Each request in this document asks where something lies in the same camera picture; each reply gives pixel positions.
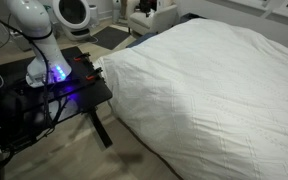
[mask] black cable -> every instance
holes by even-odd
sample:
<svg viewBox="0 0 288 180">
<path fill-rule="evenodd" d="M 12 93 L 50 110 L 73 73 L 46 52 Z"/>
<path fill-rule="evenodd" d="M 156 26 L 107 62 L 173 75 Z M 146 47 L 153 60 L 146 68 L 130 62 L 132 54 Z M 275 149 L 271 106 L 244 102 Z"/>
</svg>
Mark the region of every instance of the black cable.
<svg viewBox="0 0 288 180">
<path fill-rule="evenodd" d="M 7 19 L 7 24 L 8 24 L 8 25 L 10 24 L 11 16 L 12 16 L 12 14 L 9 14 L 9 15 L 8 15 L 8 19 Z M 10 29 L 9 29 L 9 28 L 7 28 L 7 32 L 8 32 L 7 40 L 0 46 L 0 49 L 1 49 L 2 47 L 4 47 L 4 46 L 10 41 L 10 39 L 11 39 L 11 33 L 10 33 Z"/>
<path fill-rule="evenodd" d="M 50 112 L 49 112 L 49 107 L 48 107 L 48 89 L 47 89 L 47 85 L 49 83 L 49 65 L 48 65 L 48 60 L 46 59 L 44 53 L 42 52 L 42 50 L 34 43 L 33 39 L 45 39 L 47 38 L 48 36 L 50 36 L 52 33 L 50 32 L 49 34 L 47 34 L 46 36 L 43 36 L 43 37 L 30 37 L 30 36 L 27 36 L 25 35 L 23 32 L 21 32 L 20 30 L 10 26 L 9 24 L 6 24 L 5 22 L 3 22 L 1 19 L 0 19 L 0 23 L 3 24 L 5 27 L 13 30 L 14 32 L 17 32 L 19 33 L 20 35 L 22 35 L 25 39 L 28 40 L 29 43 L 31 43 L 36 49 L 37 51 L 41 54 L 43 60 L 44 60 L 44 63 L 45 63 L 45 68 L 46 68 L 46 77 L 44 79 L 44 95 L 43 95 L 43 101 L 44 101 L 44 120 L 45 121 L 51 121 L 50 119 Z"/>
<path fill-rule="evenodd" d="M 60 101 L 61 100 L 59 100 L 59 107 L 58 107 L 57 113 L 54 117 L 54 120 L 52 121 L 52 127 L 49 128 L 40 138 L 38 138 L 35 143 L 39 142 L 41 139 L 47 137 L 48 135 L 52 134 L 55 131 L 55 125 L 58 122 L 63 110 L 65 109 L 66 104 L 69 102 L 69 99 L 66 98 L 63 105 L 61 105 Z"/>
</svg>

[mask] black mat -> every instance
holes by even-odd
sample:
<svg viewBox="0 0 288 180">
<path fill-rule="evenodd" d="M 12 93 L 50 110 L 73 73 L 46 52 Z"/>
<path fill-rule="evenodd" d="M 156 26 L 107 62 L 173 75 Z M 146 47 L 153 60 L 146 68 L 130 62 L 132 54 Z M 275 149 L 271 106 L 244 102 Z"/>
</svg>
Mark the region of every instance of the black mat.
<svg viewBox="0 0 288 180">
<path fill-rule="evenodd" d="M 129 34 L 127 32 L 112 27 L 106 27 L 94 35 L 94 37 L 98 39 L 96 45 L 110 50 L 113 50 L 128 36 Z"/>
</svg>

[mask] white appliance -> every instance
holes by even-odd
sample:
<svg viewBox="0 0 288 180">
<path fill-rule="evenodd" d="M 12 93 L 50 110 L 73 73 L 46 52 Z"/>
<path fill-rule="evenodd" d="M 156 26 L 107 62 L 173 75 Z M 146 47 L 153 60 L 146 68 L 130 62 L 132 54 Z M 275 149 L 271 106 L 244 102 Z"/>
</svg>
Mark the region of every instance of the white appliance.
<svg viewBox="0 0 288 180">
<path fill-rule="evenodd" d="M 95 27 L 100 24 L 100 21 L 98 19 L 98 8 L 96 5 L 89 5 L 90 7 L 90 13 L 91 13 L 91 20 L 90 20 L 90 26 Z"/>
<path fill-rule="evenodd" d="M 113 0 L 113 23 L 116 24 L 121 15 L 121 0 Z"/>
<path fill-rule="evenodd" d="M 54 14 L 70 40 L 83 40 L 90 36 L 89 8 L 86 0 L 53 0 Z"/>
</svg>

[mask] white duvet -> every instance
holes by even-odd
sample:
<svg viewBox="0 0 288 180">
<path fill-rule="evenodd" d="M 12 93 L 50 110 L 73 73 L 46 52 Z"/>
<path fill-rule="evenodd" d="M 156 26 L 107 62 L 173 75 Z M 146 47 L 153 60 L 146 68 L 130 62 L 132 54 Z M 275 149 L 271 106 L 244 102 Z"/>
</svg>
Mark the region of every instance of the white duvet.
<svg viewBox="0 0 288 180">
<path fill-rule="evenodd" d="M 116 114 L 184 179 L 288 179 L 288 48 L 198 19 L 99 64 Z"/>
</svg>

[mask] white wall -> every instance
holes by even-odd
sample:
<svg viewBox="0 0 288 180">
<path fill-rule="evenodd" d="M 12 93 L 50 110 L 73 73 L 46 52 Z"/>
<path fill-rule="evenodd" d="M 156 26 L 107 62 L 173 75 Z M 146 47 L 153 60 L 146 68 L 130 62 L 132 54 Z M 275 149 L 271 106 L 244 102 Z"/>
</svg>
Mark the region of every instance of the white wall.
<svg viewBox="0 0 288 180">
<path fill-rule="evenodd" d="M 261 18 L 264 11 L 252 10 L 226 0 L 175 1 L 179 6 L 180 15 L 191 12 L 209 19 L 246 27 L 288 47 L 288 18 L 274 15 L 269 16 L 268 19 Z"/>
<path fill-rule="evenodd" d="M 87 0 L 90 4 L 98 7 L 99 19 L 112 17 L 113 1 L 112 0 Z"/>
</svg>

